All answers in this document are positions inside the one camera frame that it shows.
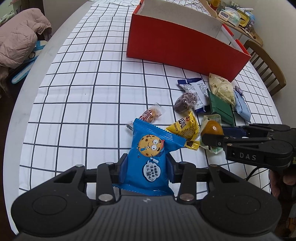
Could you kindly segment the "person right hand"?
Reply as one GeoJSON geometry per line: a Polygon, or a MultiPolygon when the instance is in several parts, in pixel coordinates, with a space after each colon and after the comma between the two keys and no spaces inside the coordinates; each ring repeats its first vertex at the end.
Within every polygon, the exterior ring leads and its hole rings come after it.
{"type": "Polygon", "coordinates": [[[276,176],[276,174],[270,170],[269,171],[269,183],[271,193],[275,198],[278,198],[280,192],[282,190],[281,184],[284,183],[285,185],[293,186],[296,182],[295,175],[285,175],[285,176],[276,176]]]}

